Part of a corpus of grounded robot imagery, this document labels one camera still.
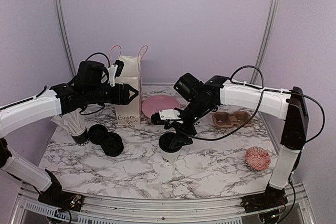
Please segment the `black cup lid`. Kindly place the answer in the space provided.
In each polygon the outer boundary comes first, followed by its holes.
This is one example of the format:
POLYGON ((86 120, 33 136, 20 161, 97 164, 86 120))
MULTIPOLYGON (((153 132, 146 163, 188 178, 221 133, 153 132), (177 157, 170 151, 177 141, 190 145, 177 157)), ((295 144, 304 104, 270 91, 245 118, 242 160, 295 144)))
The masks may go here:
POLYGON ((172 132, 164 133, 159 138, 159 147, 160 147, 160 149, 169 149, 170 133, 172 133, 172 132))

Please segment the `white paper coffee cup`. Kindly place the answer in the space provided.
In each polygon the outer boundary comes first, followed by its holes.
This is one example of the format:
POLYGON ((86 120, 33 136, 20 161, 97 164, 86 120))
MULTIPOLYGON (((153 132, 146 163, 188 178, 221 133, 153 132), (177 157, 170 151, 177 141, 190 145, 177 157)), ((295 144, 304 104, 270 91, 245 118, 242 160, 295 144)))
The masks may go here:
POLYGON ((161 149, 162 160, 165 161, 166 163, 174 163, 177 160, 180 152, 181 148, 173 150, 161 149))

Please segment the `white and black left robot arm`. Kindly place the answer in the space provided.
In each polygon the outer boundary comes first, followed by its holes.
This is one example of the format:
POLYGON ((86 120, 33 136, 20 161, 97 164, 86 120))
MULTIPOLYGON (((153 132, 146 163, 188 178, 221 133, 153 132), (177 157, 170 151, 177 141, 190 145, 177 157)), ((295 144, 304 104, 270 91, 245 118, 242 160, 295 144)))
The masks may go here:
POLYGON ((139 94, 130 84, 118 84, 124 63, 117 60, 106 68, 104 64, 86 60, 79 65, 75 77, 44 89, 36 96, 1 107, 1 170, 36 187, 54 205, 66 202, 66 193, 57 178, 15 154, 5 137, 24 126, 39 120, 65 115, 88 105, 128 105, 139 94))

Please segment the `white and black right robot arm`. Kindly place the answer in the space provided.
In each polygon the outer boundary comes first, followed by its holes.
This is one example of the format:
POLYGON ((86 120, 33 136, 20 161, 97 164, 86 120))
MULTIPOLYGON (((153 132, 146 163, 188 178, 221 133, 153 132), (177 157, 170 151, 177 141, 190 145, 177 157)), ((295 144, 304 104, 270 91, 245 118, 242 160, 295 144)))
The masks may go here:
POLYGON ((275 168, 265 192, 260 195, 263 206, 273 206, 280 199, 307 142, 309 117, 302 90, 298 87, 270 89, 224 76, 201 82, 190 73, 180 77, 174 89, 188 105, 183 110, 168 109, 159 114, 161 119, 171 123, 183 144, 196 136, 194 124, 221 105, 253 109, 285 121, 275 168))

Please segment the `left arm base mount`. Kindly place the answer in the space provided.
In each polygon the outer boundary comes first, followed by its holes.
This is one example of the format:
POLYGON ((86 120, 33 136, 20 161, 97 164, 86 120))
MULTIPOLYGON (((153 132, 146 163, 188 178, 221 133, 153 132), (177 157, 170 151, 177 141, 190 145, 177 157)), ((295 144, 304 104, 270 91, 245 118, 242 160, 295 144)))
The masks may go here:
POLYGON ((51 179, 51 185, 45 191, 39 193, 38 201, 43 204, 60 207, 62 210, 80 211, 84 196, 63 191, 56 176, 47 169, 45 172, 51 179))

